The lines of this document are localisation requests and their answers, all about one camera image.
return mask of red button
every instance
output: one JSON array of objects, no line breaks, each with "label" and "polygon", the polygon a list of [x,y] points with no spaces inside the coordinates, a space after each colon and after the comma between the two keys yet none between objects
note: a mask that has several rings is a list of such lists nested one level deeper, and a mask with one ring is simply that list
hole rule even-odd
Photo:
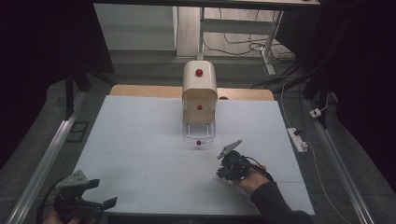
[{"label": "red button", "polygon": [[195,71],[195,75],[198,76],[198,77],[201,77],[203,73],[204,73],[204,71],[202,71],[202,69],[197,69]]}]

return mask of wall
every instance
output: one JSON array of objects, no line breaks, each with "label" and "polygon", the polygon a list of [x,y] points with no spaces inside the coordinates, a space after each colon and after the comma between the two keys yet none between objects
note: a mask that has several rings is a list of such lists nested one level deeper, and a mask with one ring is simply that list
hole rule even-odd
[{"label": "wall", "polygon": [[109,50],[176,49],[175,7],[110,4],[94,7]]}]

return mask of power strip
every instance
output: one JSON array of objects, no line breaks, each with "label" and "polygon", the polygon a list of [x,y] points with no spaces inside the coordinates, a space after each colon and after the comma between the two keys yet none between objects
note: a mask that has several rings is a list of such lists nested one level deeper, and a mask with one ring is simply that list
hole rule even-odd
[{"label": "power strip", "polygon": [[295,131],[295,128],[288,128],[290,140],[291,142],[293,142],[298,153],[304,153],[307,151],[308,144],[306,142],[303,142],[303,139],[301,139],[300,135],[295,135]]}]

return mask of black sleeve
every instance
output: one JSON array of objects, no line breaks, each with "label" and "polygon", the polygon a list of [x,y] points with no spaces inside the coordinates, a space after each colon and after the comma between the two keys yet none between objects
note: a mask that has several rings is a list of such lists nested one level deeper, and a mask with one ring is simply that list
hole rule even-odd
[{"label": "black sleeve", "polygon": [[303,211],[291,211],[283,199],[275,181],[259,186],[250,200],[259,208],[264,223],[268,224],[311,224],[311,217]]}]

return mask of human hand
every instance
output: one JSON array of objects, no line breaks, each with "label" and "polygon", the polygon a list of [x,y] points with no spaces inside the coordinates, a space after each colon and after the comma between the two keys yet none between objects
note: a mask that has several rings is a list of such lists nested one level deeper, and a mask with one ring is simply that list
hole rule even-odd
[{"label": "human hand", "polygon": [[[81,221],[79,217],[73,217],[67,224],[78,224]],[[51,209],[43,224],[65,224],[62,223],[59,214],[55,211],[55,209]]]},{"label": "human hand", "polygon": [[268,182],[270,180],[265,175],[253,168],[249,169],[247,177],[233,180],[233,184],[243,189],[248,195],[251,195],[259,186]]}]

